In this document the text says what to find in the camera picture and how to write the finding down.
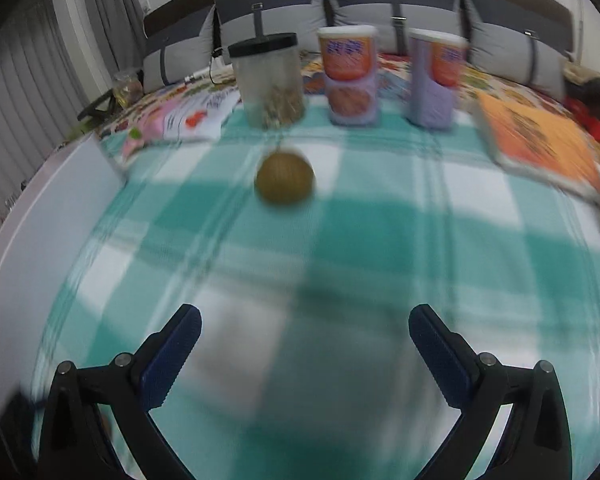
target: purple container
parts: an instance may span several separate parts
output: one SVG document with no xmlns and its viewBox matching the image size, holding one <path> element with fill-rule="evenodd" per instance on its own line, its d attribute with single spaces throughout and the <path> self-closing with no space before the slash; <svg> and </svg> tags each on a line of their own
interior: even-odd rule
<svg viewBox="0 0 600 480">
<path fill-rule="evenodd" d="M 407 118 L 434 130 L 454 123 L 458 86 L 464 71 L 465 38 L 446 32 L 411 28 L 411 98 Z"/>
</svg>

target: glass jar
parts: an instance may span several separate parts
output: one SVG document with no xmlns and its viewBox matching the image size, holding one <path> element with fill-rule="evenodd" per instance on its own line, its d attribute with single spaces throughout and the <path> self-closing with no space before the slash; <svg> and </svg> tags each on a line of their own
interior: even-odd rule
<svg viewBox="0 0 600 480">
<path fill-rule="evenodd" d="M 269 34 L 229 47 L 247 121 L 263 130 L 283 128 L 304 116 L 298 37 Z"/>
<path fill-rule="evenodd" d="M 114 74 L 113 95 L 123 108 L 129 108 L 142 98 L 144 91 L 135 69 L 128 68 Z"/>
</svg>

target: orange label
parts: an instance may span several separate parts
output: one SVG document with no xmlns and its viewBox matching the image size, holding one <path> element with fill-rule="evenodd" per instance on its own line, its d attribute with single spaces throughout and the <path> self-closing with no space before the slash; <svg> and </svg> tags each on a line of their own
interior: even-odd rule
<svg viewBox="0 0 600 480">
<path fill-rule="evenodd" d="M 458 86 L 463 67 L 464 48 L 431 44 L 431 75 L 436 83 L 450 88 Z"/>
<path fill-rule="evenodd" d="M 372 38 L 320 38 L 324 73 L 334 81 L 354 81 L 374 63 Z"/>
</svg>

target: red cloth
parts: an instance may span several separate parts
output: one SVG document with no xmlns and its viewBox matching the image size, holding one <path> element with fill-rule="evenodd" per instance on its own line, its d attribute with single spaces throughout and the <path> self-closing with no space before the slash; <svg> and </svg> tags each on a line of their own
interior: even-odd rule
<svg viewBox="0 0 600 480">
<path fill-rule="evenodd" d="M 600 143 L 600 120 L 589 113 L 589 109 L 585 104 L 577 99 L 567 97 L 564 102 L 576 121 L 578 121 L 588 131 L 589 135 Z"/>
</svg>

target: food container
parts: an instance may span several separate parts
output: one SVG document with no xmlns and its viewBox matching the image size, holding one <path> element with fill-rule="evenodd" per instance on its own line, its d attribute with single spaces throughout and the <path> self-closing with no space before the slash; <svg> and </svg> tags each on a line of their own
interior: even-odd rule
<svg viewBox="0 0 600 480">
<path fill-rule="evenodd" d="M 424 128 L 448 130 L 454 122 L 467 42 L 446 32 L 411 28 L 411 98 L 407 118 Z"/>
<path fill-rule="evenodd" d="M 269 34 L 229 47 L 247 121 L 269 130 L 304 116 L 300 51 L 295 34 Z"/>
<path fill-rule="evenodd" d="M 318 29 L 331 122 L 364 126 L 378 120 L 378 57 L 371 25 Z"/>
<path fill-rule="evenodd" d="M 144 95 L 142 83 L 138 79 L 138 72 L 133 68 L 114 74 L 112 90 L 116 101 L 123 108 L 129 108 Z"/>
</svg>

